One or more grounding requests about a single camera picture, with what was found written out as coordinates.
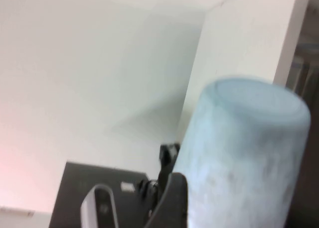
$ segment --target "light blue cylinder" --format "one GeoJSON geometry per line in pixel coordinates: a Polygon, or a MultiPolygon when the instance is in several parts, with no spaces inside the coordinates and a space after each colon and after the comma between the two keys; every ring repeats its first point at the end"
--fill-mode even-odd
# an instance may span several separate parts
{"type": "Polygon", "coordinates": [[[208,85],[174,167],[188,182],[188,227],[282,228],[309,127],[306,104],[282,87],[208,85]]]}

